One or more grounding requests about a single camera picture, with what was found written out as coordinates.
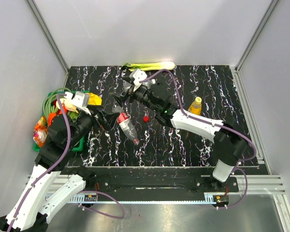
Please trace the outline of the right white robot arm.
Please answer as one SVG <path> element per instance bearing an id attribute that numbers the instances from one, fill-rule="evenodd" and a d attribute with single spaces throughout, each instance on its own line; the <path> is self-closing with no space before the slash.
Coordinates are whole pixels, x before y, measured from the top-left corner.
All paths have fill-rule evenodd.
<path id="1" fill-rule="evenodd" d="M 152 87 L 145 79 L 125 77 L 127 87 L 118 93 L 110 93 L 119 105 L 126 100 L 138 101 L 155 112 L 155 119 L 163 126 L 185 130 L 210 140 L 216 148 L 218 159 L 213 170 L 210 185 L 213 190 L 222 191 L 228 184 L 228 177 L 234 171 L 248 143 L 235 131 L 233 124 L 194 115 L 171 102 L 170 94 L 161 82 Z"/>

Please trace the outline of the yellow juice bottle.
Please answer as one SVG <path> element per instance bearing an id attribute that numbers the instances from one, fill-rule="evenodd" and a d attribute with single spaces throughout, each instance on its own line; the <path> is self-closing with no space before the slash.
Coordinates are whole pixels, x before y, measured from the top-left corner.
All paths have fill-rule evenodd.
<path id="1" fill-rule="evenodd" d="M 202 111 L 202 99 L 201 97 L 196 97 L 193 103 L 190 105 L 188 111 L 192 114 L 201 115 Z"/>

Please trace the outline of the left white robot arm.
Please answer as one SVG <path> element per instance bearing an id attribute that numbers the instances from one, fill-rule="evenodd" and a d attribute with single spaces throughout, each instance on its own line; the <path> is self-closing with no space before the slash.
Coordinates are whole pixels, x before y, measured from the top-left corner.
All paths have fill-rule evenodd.
<path id="1" fill-rule="evenodd" d="M 96 190 L 95 173 L 80 166 L 62 187 L 46 198 L 51 185 L 74 155 L 73 147 L 80 139 L 92 129 L 112 129 L 118 116 L 119 113 L 106 113 L 99 107 L 93 107 L 89 114 L 82 112 L 75 122 L 68 115 L 55 116 L 21 197 L 9 214 L 0 217 L 0 230 L 44 232 L 70 198 L 83 190 Z"/>

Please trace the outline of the red bottle cap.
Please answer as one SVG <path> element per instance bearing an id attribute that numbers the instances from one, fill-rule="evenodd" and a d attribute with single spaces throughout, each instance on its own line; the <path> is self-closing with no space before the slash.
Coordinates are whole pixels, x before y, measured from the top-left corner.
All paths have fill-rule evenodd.
<path id="1" fill-rule="evenodd" d="M 148 117 L 148 116 L 144 116 L 144 117 L 143 117 L 143 121 L 144 121 L 144 122 L 148 122 L 148 121 L 149 121 L 149 117 Z"/>

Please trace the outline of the red cap water bottle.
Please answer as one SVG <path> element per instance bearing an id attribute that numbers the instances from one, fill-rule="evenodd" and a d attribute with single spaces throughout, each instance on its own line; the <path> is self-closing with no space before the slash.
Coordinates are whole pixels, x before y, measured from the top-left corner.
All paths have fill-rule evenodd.
<path id="1" fill-rule="evenodd" d="M 138 145 L 139 139 L 137 136 L 137 131 L 133 123 L 131 122 L 130 118 L 128 117 L 127 113 L 124 111 L 124 109 L 120 106 L 115 106 L 112 109 L 113 113 L 119 113 L 119 116 L 117 117 L 117 123 L 122 129 L 125 136 L 132 141 L 135 145 Z"/>

